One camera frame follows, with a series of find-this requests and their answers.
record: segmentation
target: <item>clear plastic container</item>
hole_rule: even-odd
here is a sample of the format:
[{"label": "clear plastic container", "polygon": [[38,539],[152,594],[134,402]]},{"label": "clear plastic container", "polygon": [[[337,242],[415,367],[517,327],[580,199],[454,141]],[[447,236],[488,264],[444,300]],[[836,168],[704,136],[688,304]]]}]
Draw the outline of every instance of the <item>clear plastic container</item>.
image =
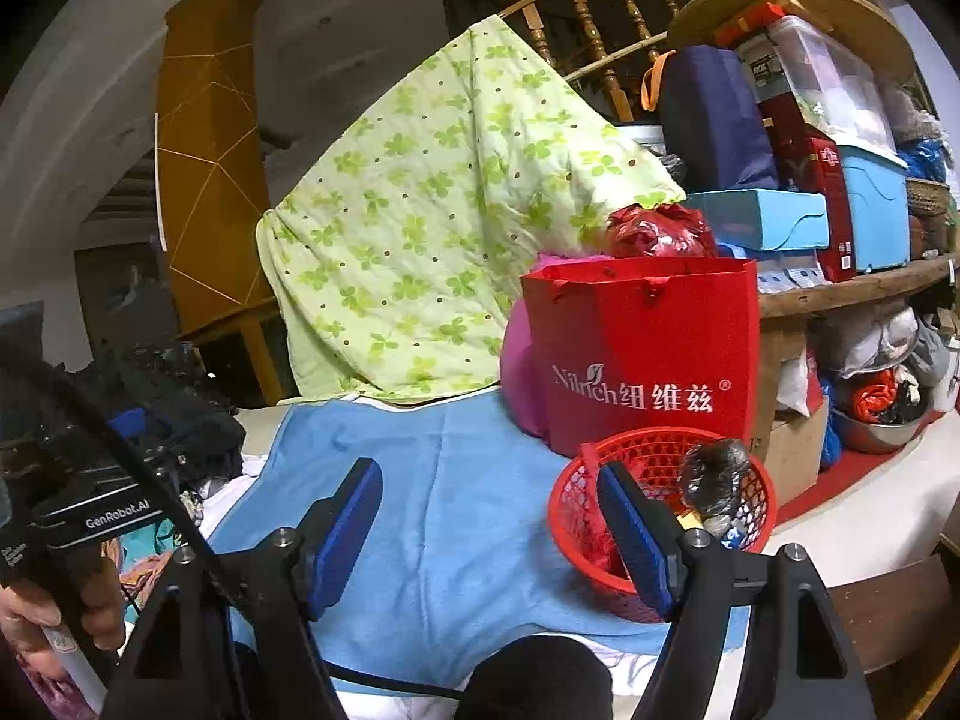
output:
[{"label": "clear plastic container", "polygon": [[870,66],[797,16],[767,28],[803,117],[824,135],[895,154]]}]

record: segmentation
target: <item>pink bag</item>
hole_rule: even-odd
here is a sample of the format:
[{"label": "pink bag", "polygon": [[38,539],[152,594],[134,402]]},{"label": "pink bag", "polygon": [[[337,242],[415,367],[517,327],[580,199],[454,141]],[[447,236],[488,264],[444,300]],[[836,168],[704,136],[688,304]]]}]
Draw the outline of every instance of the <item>pink bag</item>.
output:
[{"label": "pink bag", "polygon": [[[546,266],[562,263],[584,263],[593,260],[611,260],[606,254],[568,259],[553,254],[540,253],[531,274]],[[547,430],[546,405],[539,377],[534,364],[533,341],[530,337],[530,320],[523,298],[517,300],[507,320],[500,350],[500,388],[507,410],[520,429],[532,436],[545,436]]]}]

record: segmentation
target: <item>leaf logo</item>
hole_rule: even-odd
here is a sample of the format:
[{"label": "leaf logo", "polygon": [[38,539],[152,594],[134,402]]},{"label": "leaf logo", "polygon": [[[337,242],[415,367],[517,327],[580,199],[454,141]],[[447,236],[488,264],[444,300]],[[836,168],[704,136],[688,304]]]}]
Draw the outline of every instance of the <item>leaf logo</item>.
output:
[{"label": "leaf logo", "polygon": [[593,365],[587,368],[587,384],[589,384],[589,386],[600,384],[602,378],[603,362],[594,362]]}]

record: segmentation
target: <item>light blue plastic bin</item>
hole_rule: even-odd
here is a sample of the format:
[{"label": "light blue plastic bin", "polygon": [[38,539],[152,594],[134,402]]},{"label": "light blue plastic bin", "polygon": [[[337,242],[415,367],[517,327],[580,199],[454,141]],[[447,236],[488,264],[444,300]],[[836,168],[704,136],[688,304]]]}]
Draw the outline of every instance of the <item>light blue plastic bin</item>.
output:
[{"label": "light blue plastic bin", "polygon": [[854,265],[861,274],[910,259],[906,165],[860,146],[837,143],[853,223]]},{"label": "light blue plastic bin", "polygon": [[822,194],[776,189],[698,191],[686,196],[702,211],[713,234],[757,251],[827,248],[827,199]]}]

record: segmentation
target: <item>navy blue bag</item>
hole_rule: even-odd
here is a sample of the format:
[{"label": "navy blue bag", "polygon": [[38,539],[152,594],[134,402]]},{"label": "navy blue bag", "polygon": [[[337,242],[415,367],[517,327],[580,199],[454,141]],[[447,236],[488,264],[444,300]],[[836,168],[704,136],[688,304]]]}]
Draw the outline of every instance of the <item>navy blue bag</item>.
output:
[{"label": "navy blue bag", "polygon": [[779,189],[770,139],[734,52],[691,46],[660,55],[643,76],[643,109],[656,110],[658,100],[666,148],[688,167],[685,189]]}]

